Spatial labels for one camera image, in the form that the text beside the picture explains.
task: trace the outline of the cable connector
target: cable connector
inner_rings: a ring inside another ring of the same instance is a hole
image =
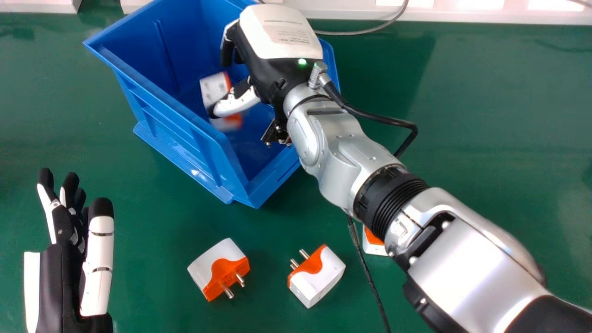
[[[341,279],[345,264],[327,245],[322,245],[310,256],[303,249],[299,253],[304,262],[298,264],[290,259],[293,271],[288,275],[288,288],[310,309]]]
[[[210,302],[222,292],[234,298],[230,286],[244,287],[244,276],[249,272],[249,260],[230,238],[219,242],[194,260],[187,271]]]
[[[366,226],[362,229],[362,249],[366,254],[388,257],[387,250],[384,248],[384,242],[374,236]]]

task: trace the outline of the green tabletop surface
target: green tabletop surface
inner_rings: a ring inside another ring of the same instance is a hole
[[[41,167],[58,184],[76,171],[89,198],[114,203],[116,332],[383,331],[346,218],[312,176],[299,169],[259,210],[225,205],[132,133],[114,75],[82,45],[122,16],[92,1],[78,15],[0,14],[0,332],[24,330],[22,254],[50,242]],[[516,236],[552,292],[592,308],[592,29],[401,22],[326,40],[353,105],[419,126],[407,168]],[[407,134],[361,123],[392,150]],[[234,299],[208,303],[186,268],[228,237],[251,271]],[[321,244],[347,269],[306,309],[286,287],[289,260]],[[393,332],[429,332],[405,274],[367,260]]]

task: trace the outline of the cable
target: cable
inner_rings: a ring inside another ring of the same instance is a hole
[[[360,259],[360,263],[362,264],[362,268],[364,269],[364,274],[366,274],[366,279],[368,279],[368,283],[370,284],[370,288],[372,289],[372,294],[374,294],[374,299],[376,300],[376,304],[378,305],[378,310],[380,311],[380,316],[382,317],[382,323],[384,324],[384,331],[386,333],[391,333],[391,326],[388,324],[387,314],[386,312],[384,312],[384,306],[382,305],[382,301],[380,300],[380,296],[378,295],[378,291],[376,290],[376,286],[374,285],[374,281],[372,280],[372,276],[370,275],[370,270],[368,269],[368,265],[366,264],[366,260],[364,259],[364,254],[362,253],[362,249],[360,248],[358,230],[356,229],[356,225],[353,224],[352,217],[349,215],[348,229],[349,235],[352,237],[353,245],[356,247],[356,251],[358,252],[358,258]]]
[[[592,4],[587,1],[584,1],[584,0],[569,0],[569,1],[575,2],[576,4],[580,4],[584,7],[592,8]]]
[[[410,121],[392,118],[392,117],[380,116],[378,114],[367,113],[367,112],[358,110],[357,108],[350,105],[341,96],[341,94],[339,93],[339,91],[335,87],[335,84],[332,81],[325,83],[325,85],[323,85],[323,89],[327,92],[329,97],[335,103],[337,103],[340,107],[344,108],[348,113],[350,113],[353,116],[363,117],[366,119],[377,121],[382,124],[387,124],[387,125],[392,125],[392,126],[397,126],[397,127],[404,127],[406,129],[410,129],[411,133],[409,133],[409,135],[407,136],[407,138],[405,139],[403,144],[401,144],[401,146],[397,149],[395,154],[393,154],[396,158],[399,158],[403,154],[403,152],[407,149],[407,147],[409,147],[411,142],[413,142],[413,140],[417,137],[417,134],[419,133],[417,125],[415,125],[414,123],[412,123]]]
[[[265,4],[265,1],[264,0],[259,0],[259,2],[261,4]],[[327,35],[327,36],[357,36],[357,35],[363,35],[363,34],[373,33],[373,32],[378,31],[380,29],[386,28],[389,25],[391,25],[394,21],[397,21],[401,17],[401,15],[403,15],[403,13],[405,13],[405,10],[407,9],[407,5],[408,4],[409,4],[409,0],[403,0],[403,3],[399,7],[399,10],[397,11],[397,13],[395,14],[395,16],[392,19],[386,21],[385,23],[382,23],[380,25],[377,25],[374,28],[364,29],[364,30],[358,30],[358,31],[324,31],[324,30],[314,30],[314,32],[316,34],[319,34],[319,35]]]

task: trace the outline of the robotic hand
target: robotic hand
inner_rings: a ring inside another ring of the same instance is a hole
[[[225,29],[223,66],[234,48],[235,60],[249,71],[249,89],[276,112],[262,140],[291,142],[323,197],[385,242],[407,274],[405,297],[432,329],[592,331],[591,313],[551,295],[516,239],[445,190],[429,187],[364,134],[353,116],[360,112],[325,73],[320,43],[302,14],[249,6]],[[214,113],[233,103],[220,101]]]
[[[53,174],[39,172],[37,192],[52,244],[24,254],[28,332],[113,332],[107,304],[113,268],[113,205],[86,194],[78,176],[66,176],[59,197]]]

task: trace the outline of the blue box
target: blue box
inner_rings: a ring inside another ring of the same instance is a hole
[[[138,120],[134,133],[225,203],[259,208],[300,166],[295,149],[260,141],[274,117],[258,104],[235,133],[210,125],[199,79],[220,72],[224,26],[251,0],[154,0],[84,41],[115,72]],[[331,45],[321,41],[337,84]],[[244,65],[228,70],[236,83]]]

